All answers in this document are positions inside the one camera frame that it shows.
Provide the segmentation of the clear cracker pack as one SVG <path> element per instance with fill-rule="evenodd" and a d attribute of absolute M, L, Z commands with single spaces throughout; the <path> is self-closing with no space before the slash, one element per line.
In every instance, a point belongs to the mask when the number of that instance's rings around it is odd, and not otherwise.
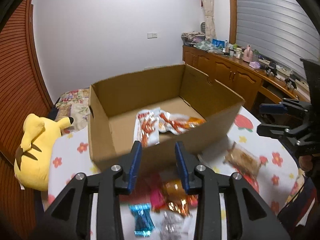
<path fill-rule="evenodd" d="M 261 161 L 258 157 L 252 155 L 242 146 L 233 142 L 227 154 L 224 156 L 224 163 L 229 163 L 241 173 L 252 178 L 256 178 L 261 168 Z"/>

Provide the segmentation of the brown cardboard box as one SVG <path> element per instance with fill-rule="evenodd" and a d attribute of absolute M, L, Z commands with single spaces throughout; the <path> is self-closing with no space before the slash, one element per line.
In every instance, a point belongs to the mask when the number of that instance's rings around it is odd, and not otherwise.
<path fill-rule="evenodd" d="M 101 170 L 142 145 L 141 174 L 174 165 L 175 144 L 198 154 L 223 138 L 244 99 L 189 65 L 111 77 L 89 88 L 91 160 Z"/>

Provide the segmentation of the white wall switch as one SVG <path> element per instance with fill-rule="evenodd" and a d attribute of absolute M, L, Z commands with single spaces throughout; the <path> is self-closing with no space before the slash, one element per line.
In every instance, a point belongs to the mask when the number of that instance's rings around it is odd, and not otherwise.
<path fill-rule="evenodd" d="M 147 38 L 157 38 L 157 33 L 147 33 Z"/>

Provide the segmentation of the orange snack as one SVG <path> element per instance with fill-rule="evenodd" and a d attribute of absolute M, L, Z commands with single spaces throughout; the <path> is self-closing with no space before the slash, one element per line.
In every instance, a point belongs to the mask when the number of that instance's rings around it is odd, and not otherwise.
<path fill-rule="evenodd" d="M 182 217 L 190 216 L 190 209 L 197 207 L 198 195 L 188 195 L 180 180 L 166 181 L 162 185 L 164 208 Z"/>

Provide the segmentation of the pink kettle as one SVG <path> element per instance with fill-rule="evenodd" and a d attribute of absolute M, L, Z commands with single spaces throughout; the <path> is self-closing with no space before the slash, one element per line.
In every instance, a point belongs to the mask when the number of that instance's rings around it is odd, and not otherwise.
<path fill-rule="evenodd" d="M 253 51 L 252 51 L 251 46 L 249 44 L 246 46 L 246 48 L 244 50 L 242 60 L 247 63 L 250 63 L 253 61 Z"/>

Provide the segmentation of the beige curtain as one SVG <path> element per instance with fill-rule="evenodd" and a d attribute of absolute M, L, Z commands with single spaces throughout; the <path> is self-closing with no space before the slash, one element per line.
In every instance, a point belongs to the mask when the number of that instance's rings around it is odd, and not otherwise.
<path fill-rule="evenodd" d="M 214 0 L 202 0 L 204 9 L 205 34 L 207 40 L 216 39 Z"/>

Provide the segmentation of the grey window blind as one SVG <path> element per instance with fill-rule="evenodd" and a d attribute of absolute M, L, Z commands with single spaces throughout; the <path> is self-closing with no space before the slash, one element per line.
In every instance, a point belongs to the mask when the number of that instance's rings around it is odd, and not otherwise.
<path fill-rule="evenodd" d="M 305 77 L 301 59 L 319 59 L 319 33 L 296 0 L 236 0 L 236 43 Z"/>

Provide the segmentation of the red white snack pouch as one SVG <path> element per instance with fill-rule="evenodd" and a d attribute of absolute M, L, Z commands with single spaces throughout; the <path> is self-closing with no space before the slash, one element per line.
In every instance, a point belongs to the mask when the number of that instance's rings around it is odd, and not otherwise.
<path fill-rule="evenodd" d="M 159 144 L 160 108 L 143 109 L 137 113 L 133 140 L 139 141 L 142 147 Z"/>

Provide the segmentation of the yellow Pikachu plush toy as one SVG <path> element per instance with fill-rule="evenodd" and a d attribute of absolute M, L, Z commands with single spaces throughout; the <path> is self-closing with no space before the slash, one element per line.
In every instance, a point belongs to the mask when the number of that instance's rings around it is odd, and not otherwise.
<path fill-rule="evenodd" d="M 74 119 L 54 121 L 29 114 L 23 123 L 23 137 L 16 150 L 14 174 L 23 186 L 37 191 L 48 190 L 49 166 L 55 141 Z"/>

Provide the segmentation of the floral pillow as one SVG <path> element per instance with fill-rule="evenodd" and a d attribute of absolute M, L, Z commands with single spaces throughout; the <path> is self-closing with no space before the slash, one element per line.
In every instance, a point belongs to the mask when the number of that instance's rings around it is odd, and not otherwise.
<path fill-rule="evenodd" d="M 60 96 L 55 104 L 57 109 L 55 121 L 59 121 L 64 117 L 73 118 L 72 125 L 64 129 L 62 135 L 80 131 L 87 126 L 87 118 L 90 115 L 88 102 L 89 88 L 72 90 Z"/>

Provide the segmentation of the pink snack packet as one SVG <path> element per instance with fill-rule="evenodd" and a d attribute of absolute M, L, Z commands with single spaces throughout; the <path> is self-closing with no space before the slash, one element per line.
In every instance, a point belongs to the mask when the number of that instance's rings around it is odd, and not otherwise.
<path fill-rule="evenodd" d="M 153 173 L 146 178 L 150 190 L 150 202 L 153 212 L 159 212 L 165 206 L 165 197 L 162 190 L 162 179 L 159 173 Z"/>

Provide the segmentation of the wooden louvered closet door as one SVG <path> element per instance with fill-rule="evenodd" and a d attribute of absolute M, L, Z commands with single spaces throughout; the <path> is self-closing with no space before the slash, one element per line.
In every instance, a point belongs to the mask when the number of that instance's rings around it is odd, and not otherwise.
<path fill-rule="evenodd" d="M 34 191 L 14 175 L 15 153 L 28 114 L 53 106 L 40 71 L 33 35 L 33 5 L 23 0 L 1 31 L 1 239 L 27 239 L 36 224 Z"/>

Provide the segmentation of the blue foil candy packet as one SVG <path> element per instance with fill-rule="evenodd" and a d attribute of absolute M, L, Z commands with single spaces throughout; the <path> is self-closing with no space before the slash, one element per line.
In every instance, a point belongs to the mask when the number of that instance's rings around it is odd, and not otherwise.
<path fill-rule="evenodd" d="M 150 237 L 155 228 L 150 215 L 151 204 L 143 203 L 130 205 L 129 210 L 135 218 L 135 236 Z"/>

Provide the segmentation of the orange white snack pouch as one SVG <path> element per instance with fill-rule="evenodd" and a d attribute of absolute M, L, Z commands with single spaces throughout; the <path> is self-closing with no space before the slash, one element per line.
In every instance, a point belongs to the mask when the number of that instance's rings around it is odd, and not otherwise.
<path fill-rule="evenodd" d="M 172 114 L 160 110 L 158 130 L 160 133 L 171 132 L 174 135 L 179 135 L 205 122 L 206 120 L 201 118 L 190 117 L 183 114 Z"/>

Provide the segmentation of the folded cloth pile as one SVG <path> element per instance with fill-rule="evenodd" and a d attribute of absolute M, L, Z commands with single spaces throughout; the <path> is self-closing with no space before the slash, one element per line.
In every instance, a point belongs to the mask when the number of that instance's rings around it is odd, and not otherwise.
<path fill-rule="evenodd" d="M 206 38 L 205 34 L 202 32 L 193 31 L 191 33 L 182 33 L 181 39 L 185 46 L 193 46 L 199 42 L 204 41 Z"/>

